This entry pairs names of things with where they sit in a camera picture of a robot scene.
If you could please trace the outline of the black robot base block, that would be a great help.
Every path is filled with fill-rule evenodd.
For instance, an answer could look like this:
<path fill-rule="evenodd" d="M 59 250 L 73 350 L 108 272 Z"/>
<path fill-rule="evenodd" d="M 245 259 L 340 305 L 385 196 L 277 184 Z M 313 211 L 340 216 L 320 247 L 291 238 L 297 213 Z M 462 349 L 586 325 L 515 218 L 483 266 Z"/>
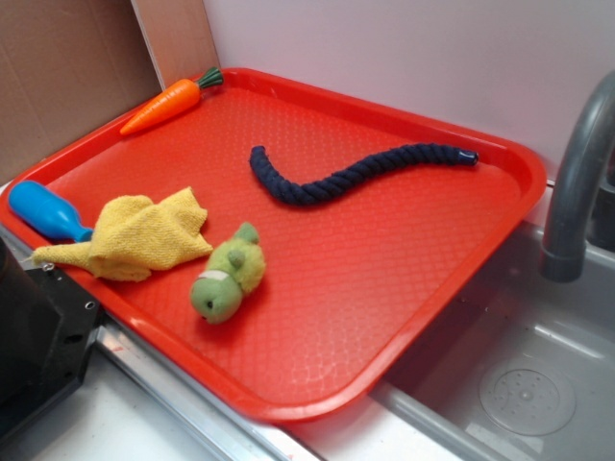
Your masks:
<path fill-rule="evenodd" d="M 82 385 L 101 317 L 64 271 L 25 270 L 1 244 L 2 443 Z"/>

